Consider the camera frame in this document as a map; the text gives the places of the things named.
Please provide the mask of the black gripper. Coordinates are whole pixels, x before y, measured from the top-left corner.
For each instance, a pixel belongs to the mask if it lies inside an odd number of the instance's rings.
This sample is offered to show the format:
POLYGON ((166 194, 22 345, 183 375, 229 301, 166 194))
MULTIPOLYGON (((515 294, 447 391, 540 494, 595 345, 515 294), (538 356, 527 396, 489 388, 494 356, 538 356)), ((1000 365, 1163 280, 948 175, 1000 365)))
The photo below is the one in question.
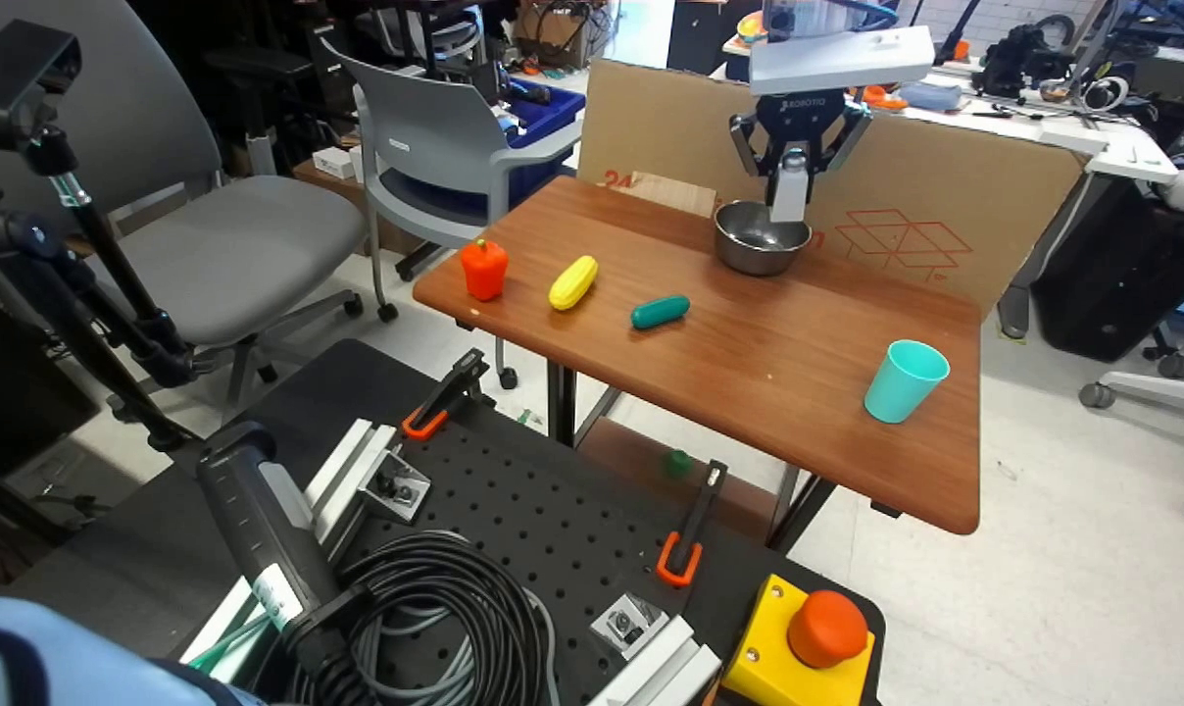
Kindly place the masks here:
POLYGON ((830 171, 866 133, 869 114, 855 111, 844 92, 765 95, 753 114, 729 118, 729 140, 748 175, 782 165, 788 146, 801 146, 812 171, 830 171))

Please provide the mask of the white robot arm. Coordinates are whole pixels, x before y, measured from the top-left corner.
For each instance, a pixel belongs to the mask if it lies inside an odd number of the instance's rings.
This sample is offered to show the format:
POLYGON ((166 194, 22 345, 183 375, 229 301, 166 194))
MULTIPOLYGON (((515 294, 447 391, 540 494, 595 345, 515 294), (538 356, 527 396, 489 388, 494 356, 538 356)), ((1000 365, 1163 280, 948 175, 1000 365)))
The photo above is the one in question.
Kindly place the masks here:
POLYGON ((753 114, 729 118, 729 139, 748 171, 767 175, 788 165, 823 171, 863 131, 863 111, 847 102, 857 85, 916 81, 932 68, 925 26, 826 33, 757 42, 748 52, 753 114))

